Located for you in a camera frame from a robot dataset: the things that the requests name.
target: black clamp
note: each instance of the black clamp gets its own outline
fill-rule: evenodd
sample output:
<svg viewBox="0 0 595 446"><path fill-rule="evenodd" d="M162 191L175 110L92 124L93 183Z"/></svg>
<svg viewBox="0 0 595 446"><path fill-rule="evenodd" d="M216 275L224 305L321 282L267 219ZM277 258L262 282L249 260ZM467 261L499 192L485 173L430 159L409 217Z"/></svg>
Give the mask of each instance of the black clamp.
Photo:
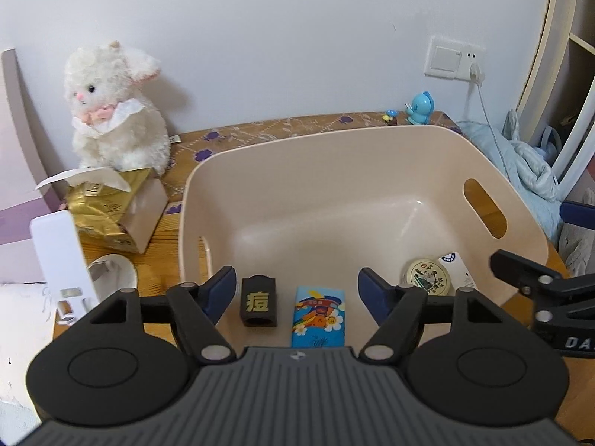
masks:
<svg viewBox="0 0 595 446"><path fill-rule="evenodd" d="M201 368L236 360L215 328L235 292L230 266L165 296L115 292L31 362L26 383L39 416L107 427L163 409ZM146 333L144 323L169 324L179 349Z"/></svg>
<svg viewBox="0 0 595 446"><path fill-rule="evenodd" d="M595 274L560 273L509 251L490 258L494 276L533 301L531 329L563 356L595 357Z"/></svg>
<svg viewBox="0 0 595 446"><path fill-rule="evenodd" d="M379 324L358 359L400 370L434 411L491 427L555 417L568 387L562 358L479 291L428 296L409 284L393 287L369 268L358 288ZM449 333L418 347L425 325L449 322Z"/></svg>

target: colorful card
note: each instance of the colorful card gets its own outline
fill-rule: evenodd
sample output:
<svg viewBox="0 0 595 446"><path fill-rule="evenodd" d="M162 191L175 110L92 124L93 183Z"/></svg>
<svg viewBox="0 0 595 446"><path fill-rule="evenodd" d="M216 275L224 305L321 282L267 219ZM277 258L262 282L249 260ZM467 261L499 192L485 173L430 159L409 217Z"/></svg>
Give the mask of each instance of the colorful card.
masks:
<svg viewBox="0 0 595 446"><path fill-rule="evenodd" d="M298 287L293 314L292 347L345 345L345 292Z"/></svg>

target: chinese character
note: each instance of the chinese character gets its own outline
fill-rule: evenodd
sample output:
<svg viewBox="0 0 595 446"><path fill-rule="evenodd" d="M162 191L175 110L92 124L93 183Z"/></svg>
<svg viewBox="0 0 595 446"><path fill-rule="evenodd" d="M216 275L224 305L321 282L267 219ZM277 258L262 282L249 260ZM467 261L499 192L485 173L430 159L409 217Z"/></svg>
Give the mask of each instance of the chinese character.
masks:
<svg viewBox="0 0 595 446"><path fill-rule="evenodd" d="M246 311L268 311L268 292L249 293Z"/></svg>

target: bunny ear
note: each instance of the bunny ear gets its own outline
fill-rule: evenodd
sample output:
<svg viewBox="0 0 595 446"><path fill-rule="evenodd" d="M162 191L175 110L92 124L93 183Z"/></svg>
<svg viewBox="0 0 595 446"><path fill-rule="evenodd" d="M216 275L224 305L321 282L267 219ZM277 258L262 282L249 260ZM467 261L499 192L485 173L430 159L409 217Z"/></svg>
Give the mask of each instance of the bunny ear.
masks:
<svg viewBox="0 0 595 446"><path fill-rule="evenodd" d="M130 77L135 84L141 84L157 77L161 71L161 63L142 50L130 47L120 47L126 63L128 64Z"/></svg>

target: beige plastic basin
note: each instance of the beige plastic basin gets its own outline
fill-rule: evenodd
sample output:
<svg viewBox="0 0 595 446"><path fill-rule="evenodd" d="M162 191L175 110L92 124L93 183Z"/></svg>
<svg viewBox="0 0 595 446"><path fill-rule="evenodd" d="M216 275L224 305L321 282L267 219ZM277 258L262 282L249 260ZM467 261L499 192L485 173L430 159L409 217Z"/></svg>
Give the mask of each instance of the beige plastic basin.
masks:
<svg viewBox="0 0 595 446"><path fill-rule="evenodd" d="M466 200L468 179L504 214L502 238ZM459 251L480 291L503 304L515 289L492 276L489 256L503 248L547 259L543 232L505 178L465 138L438 126L342 130L222 152L192 172L182 210L183 281L200 283L200 236L209 276L231 265L240 282L256 274L277 280L278 327L244 327L239 293L219 321L238 352L290 345L299 285L346 291L346 345L359 351L377 329L357 291L362 267L397 285L411 260ZM424 339L446 331L427 326Z"/></svg>

